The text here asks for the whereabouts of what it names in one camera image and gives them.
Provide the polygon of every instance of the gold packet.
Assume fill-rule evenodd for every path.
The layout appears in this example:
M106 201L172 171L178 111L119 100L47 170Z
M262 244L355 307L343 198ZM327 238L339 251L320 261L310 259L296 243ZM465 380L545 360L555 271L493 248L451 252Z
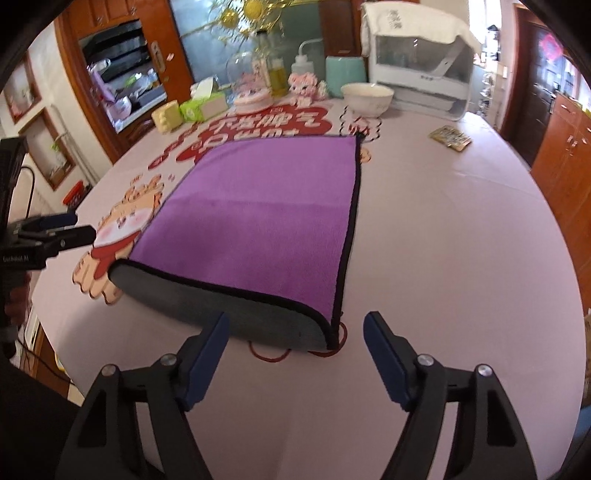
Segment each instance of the gold packet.
M429 137L449 148L453 148L457 152L461 152L472 143L470 137L451 125L445 125L445 127L438 128L434 132L431 132Z

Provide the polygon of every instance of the green tissue box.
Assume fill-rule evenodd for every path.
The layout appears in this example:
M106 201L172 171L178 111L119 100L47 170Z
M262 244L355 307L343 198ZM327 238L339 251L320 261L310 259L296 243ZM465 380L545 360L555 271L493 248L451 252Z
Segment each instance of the green tissue box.
M222 92L212 93L209 98L190 99L180 106L186 122L204 122L228 110L226 96Z

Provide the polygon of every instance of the teal container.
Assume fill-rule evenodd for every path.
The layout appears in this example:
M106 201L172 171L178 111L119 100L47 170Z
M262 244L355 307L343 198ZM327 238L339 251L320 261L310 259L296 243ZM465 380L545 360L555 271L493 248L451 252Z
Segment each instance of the teal container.
M367 81L362 57L326 57L326 84L332 97L343 98L343 85Z

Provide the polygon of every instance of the red curved line print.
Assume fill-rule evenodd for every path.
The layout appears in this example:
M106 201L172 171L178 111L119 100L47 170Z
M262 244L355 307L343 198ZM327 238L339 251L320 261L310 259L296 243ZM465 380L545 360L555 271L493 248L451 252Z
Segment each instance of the red curved line print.
M308 351L308 353L311 353L312 355L319 356L322 358L328 358L328 357L331 357L331 356L339 353L340 350L344 347L345 342L347 341L347 336L348 336L347 327L345 326L345 324L343 322L341 322L339 324L339 327L343 328L343 339L339 342L339 347L336 350L332 350L330 352L313 352L310 350L310 351Z
M257 352L255 352L255 349L252 346L252 342L250 340L248 341L248 349L251 351L251 353L256 358L258 358L259 360L263 360L264 362L269 362L270 364L276 364L276 363L281 362L282 360L285 360L287 358L287 356L291 352L291 348L290 348L290 349L287 349L283 355L280 355L280 356L275 357L275 358L269 358L269 357L266 357L266 356L262 356L262 355L259 355Z

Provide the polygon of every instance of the dark front door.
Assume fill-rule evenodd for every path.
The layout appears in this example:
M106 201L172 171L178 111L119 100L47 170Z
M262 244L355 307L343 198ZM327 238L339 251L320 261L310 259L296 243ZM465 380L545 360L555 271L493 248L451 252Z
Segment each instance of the dark front door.
M550 34L546 29L530 25L529 30L532 37L530 74L515 124L515 134L509 142L532 166L550 121L550 108L555 98L554 82L560 84L565 62L563 56L552 60L548 58L543 47L544 40Z

